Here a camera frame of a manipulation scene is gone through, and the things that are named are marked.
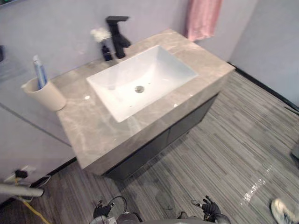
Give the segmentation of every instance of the wood-grain floor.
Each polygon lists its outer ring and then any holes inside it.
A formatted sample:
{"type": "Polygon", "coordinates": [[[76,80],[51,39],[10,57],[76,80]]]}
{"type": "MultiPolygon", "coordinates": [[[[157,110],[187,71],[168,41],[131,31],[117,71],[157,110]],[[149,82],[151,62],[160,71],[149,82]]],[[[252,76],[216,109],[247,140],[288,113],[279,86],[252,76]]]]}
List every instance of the wood-grain floor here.
{"type": "MultiPolygon", "coordinates": [[[[298,209],[299,116],[234,73],[203,121],[125,182],[82,171],[77,162],[55,174],[31,205],[53,224],[87,224],[96,202],[123,195],[144,220],[202,217],[191,199],[210,195],[238,224],[275,223],[272,199],[298,209]]],[[[122,210],[121,200],[112,213],[122,210]]],[[[0,211],[0,223],[42,223],[21,202],[0,211]]]]}

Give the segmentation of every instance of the sink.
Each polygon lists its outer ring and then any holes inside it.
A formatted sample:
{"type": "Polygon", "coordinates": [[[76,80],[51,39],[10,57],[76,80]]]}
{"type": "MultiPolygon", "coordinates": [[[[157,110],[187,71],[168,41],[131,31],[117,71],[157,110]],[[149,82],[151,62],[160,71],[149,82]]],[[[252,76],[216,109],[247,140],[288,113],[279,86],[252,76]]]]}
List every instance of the sink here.
{"type": "Polygon", "coordinates": [[[117,122],[122,122],[198,74],[161,46],[87,78],[117,122]]]}

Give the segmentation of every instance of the marble countertop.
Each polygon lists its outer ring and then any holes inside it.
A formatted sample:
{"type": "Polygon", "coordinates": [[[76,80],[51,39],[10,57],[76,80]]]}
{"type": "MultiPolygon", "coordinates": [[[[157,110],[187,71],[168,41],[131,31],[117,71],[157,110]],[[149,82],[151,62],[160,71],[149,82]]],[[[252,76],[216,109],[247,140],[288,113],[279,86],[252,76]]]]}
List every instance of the marble countertop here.
{"type": "Polygon", "coordinates": [[[53,79],[67,98],[67,105],[57,115],[77,160],[81,168],[99,175],[217,94],[234,69],[170,29],[133,44],[125,52],[123,59],[96,60],[53,79]],[[156,45],[187,64],[198,76],[118,123],[86,78],[156,45]]]}

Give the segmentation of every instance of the mirror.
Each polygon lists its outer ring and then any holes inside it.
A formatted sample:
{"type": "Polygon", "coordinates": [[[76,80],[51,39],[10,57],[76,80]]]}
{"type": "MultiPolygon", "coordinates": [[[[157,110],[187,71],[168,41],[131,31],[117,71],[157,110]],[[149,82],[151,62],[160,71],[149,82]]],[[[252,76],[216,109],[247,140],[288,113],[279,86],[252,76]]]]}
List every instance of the mirror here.
{"type": "Polygon", "coordinates": [[[3,5],[3,4],[12,2],[12,1],[17,1],[17,0],[0,0],[0,6],[3,5]]]}

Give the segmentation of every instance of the yellow cable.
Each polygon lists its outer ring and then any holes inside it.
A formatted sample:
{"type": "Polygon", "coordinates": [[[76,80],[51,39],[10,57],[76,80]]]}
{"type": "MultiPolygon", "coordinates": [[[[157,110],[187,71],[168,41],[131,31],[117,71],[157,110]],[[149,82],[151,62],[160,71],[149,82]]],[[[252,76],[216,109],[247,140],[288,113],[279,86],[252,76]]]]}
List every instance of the yellow cable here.
{"type": "Polygon", "coordinates": [[[28,204],[28,202],[25,202],[25,201],[22,201],[23,203],[24,203],[24,205],[26,205],[34,214],[36,214],[37,216],[39,216],[41,219],[42,219],[42,221],[44,222],[44,223],[46,223],[46,224],[51,224],[51,223],[49,223],[44,217],[43,217],[43,215],[41,214],[41,213],[39,213],[38,211],[36,211],[34,208],[32,208],[31,207],[31,205],[30,204],[28,204]]]}

